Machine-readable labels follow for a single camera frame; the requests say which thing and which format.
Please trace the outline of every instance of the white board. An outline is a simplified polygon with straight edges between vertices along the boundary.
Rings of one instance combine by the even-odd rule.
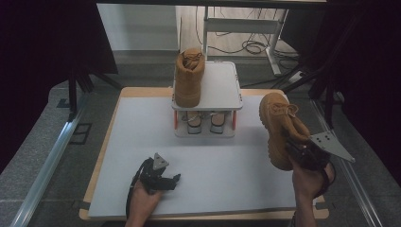
[[[268,131],[259,120],[262,96],[244,96],[232,138],[180,138],[170,97],[121,98],[89,209],[91,218],[125,217],[131,179],[158,152],[181,173],[153,215],[237,213],[295,207],[291,171],[268,157]]]

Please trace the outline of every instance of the gray floor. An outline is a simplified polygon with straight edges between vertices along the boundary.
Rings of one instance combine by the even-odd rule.
[[[240,85],[249,85],[274,79],[265,60],[233,59]],[[119,64],[119,75],[111,76],[125,86],[168,87],[174,75],[173,59],[152,63]],[[89,136],[82,145],[69,144],[58,167],[42,196],[29,226],[101,226],[102,221],[85,221],[78,210],[91,178],[101,143],[113,115],[119,91],[104,81],[92,77],[95,89],[89,94],[81,124],[92,124]],[[247,88],[270,88],[275,81]],[[300,107],[299,116],[312,133],[323,131],[316,116],[312,114],[306,84],[288,94],[290,101]],[[44,163],[49,150],[56,142],[68,117],[67,108],[58,108],[61,99],[68,99],[67,83],[55,86],[49,94],[49,102],[32,132],[21,145],[14,159],[0,176],[0,226],[9,226],[30,186]],[[401,226],[401,189],[393,180],[375,152],[348,122],[340,105],[333,112],[335,133],[347,150],[357,159],[353,168],[381,217],[383,226]],[[73,136],[72,142],[79,142]],[[325,194],[330,216],[320,220],[320,226],[367,226],[358,202],[333,159],[338,177]],[[151,226],[287,226],[285,221],[201,221],[201,222],[152,222]]]

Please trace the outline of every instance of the tan boot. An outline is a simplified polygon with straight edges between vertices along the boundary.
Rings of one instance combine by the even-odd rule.
[[[198,48],[187,49],[177,57],[174,96],[178,106],[191,108],[200,103],[204,66],[205,58]]]
[[[282,170],[292,170],[288,159],[286,141],[291,137],[295,142],[306,144],[310,132],[302,121],[295,116],[298,107],[289,104],[278,93],[265,95],[259,105],[259,116],[269,131],[269,157],[271,163]]]

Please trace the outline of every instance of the shoe stand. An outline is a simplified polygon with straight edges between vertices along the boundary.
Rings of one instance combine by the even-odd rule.
[[[235,135],[236,111],[242,108],[242,96],[235,65],[228,61],[207,61],[200,87],[200,103],[193,108],[178,106],[173,94],[171,106],[174,110],[175,134],[179,137],[233,137]],[[225,112],[223,133],[210,131],[211,117],[205,117],[201,120],[200,133],[188,133],[188,123],[184,120],[187,111]]]

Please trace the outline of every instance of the work boot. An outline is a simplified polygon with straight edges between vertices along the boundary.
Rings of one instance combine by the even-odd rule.
[[[269,157],[271,163],[282,170],[292,170],[291,161],[286,151],[287,138],[306,144],[309,140],[309,129],[295,116],[298,107],[289,104],[278,93],[269,93],[260,101],[259,116],[269,131]]]
[[[201,79],[205,58],[198,48],[190,48],[179,54],[176,61],[175,101],[180,107],[198,106],[201,101]]]

